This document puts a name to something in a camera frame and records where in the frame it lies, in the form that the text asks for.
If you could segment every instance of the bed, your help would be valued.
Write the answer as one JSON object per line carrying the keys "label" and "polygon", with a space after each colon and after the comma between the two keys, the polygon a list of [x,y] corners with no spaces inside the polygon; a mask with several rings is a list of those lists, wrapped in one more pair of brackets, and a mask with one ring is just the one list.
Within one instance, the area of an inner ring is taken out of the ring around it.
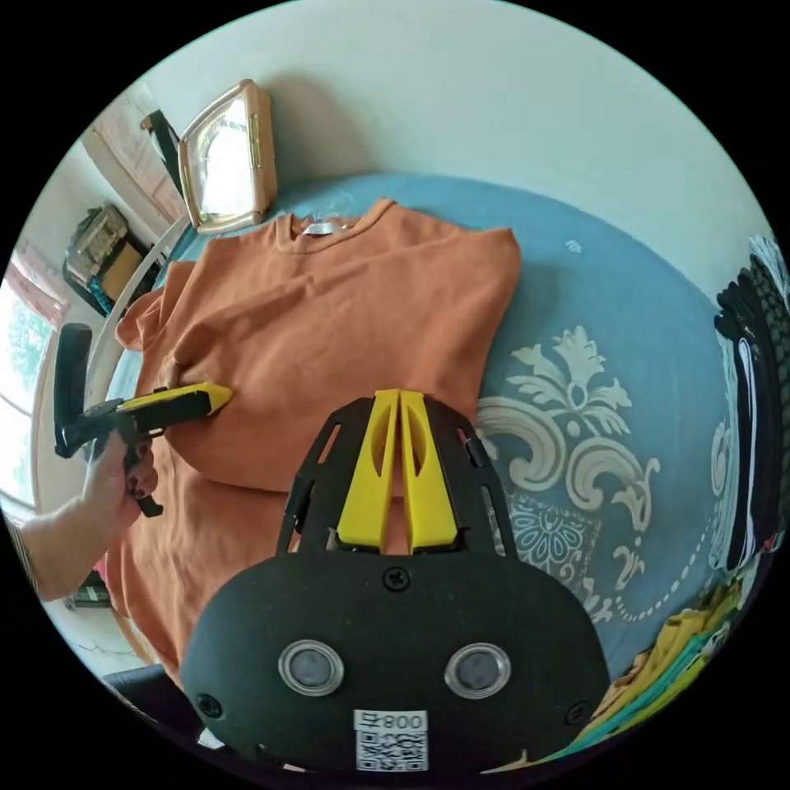
{"label": "bed", "polygon": [[[276,212],[358,216],[382,196],[516,235],[522,276],[490,350],[477,428],[521,558],[583,602],[618,677],[718,581],[707,557],[730,426],[716,307],[639,241],[518,189],[376,174],[290,190]],[[193,260],[208,238],[182,222],[166,241],[170,260]],[[123,297],[95,355],[122,307]],[[140,364],[124,351],[107,397],[131,397]]]}

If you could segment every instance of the pink curtain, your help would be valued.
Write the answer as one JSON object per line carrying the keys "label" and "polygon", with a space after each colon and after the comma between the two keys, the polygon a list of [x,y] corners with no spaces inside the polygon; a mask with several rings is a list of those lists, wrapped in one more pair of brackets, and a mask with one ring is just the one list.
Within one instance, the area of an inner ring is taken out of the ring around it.
{"label": "pink curtain", "polygon": [[59,329],[68,308],[65,281],[26,239],[20,239],[6,270],[11,290],[53,329]]}

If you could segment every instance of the sticker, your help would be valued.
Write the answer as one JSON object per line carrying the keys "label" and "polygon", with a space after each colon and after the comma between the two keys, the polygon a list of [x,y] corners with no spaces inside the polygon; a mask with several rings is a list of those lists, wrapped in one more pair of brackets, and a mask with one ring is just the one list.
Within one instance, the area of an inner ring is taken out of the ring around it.
{"label": "sticker", "polygon": [[428,714],[424,710],[355,710],[359,771],[428,770]]}

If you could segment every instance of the white wall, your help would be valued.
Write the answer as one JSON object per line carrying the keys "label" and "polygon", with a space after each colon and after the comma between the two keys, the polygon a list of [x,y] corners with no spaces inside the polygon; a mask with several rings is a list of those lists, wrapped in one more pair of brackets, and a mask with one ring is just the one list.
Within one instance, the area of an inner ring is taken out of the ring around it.
{"label": "white wall", "polygon": [[297,0],[144,77],[181,133],[238,80],[272,92],[277,175],[396,170],[508,184],[630,233],[713,298],[769,233],[694,115],[617,52],[495,0]]}

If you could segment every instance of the human hand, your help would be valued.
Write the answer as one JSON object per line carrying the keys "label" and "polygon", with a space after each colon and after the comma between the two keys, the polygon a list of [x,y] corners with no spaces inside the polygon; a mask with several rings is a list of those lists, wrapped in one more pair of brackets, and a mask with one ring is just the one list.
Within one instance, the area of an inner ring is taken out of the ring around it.
{"label": "human hand", "polygon": [[126,452],[127,446],[117,431],[106,441],[97,439],[82,491],[82,503],[91,521],[110,536],[129,529],[137,521],[137,499],[150,496],[159,482],[150,441],[137,448],[140,460],[129,473],[123,468]]}

